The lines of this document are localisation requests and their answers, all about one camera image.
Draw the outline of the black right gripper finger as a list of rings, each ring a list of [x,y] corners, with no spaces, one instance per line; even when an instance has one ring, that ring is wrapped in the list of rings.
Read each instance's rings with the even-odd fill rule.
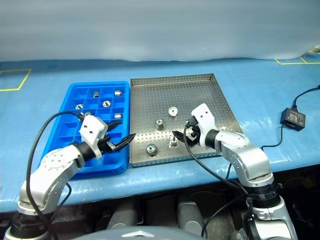
[[[185,140],[187,139],[187,137],[184,137],[184,134],[182,132],[174,130],[174,131],[172,131],[172,134],[176,139],[185,143]]]

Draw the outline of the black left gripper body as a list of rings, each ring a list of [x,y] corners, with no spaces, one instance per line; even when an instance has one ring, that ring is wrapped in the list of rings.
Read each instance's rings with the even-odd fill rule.
[[[110,141],[109,136],[105,136],[98,141],[98,149],[101,153],[112,153],[116,150],[116,146]]]

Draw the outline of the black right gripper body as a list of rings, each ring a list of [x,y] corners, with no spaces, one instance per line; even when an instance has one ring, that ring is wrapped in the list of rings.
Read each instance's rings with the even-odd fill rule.
[[[191,129],[191,138],[187,136],[187,129]],[[184,127],[184,144],[186,147],[193,148],[195,145],[200,144],[200,128],[197,125],[191,125],[188,121]]]

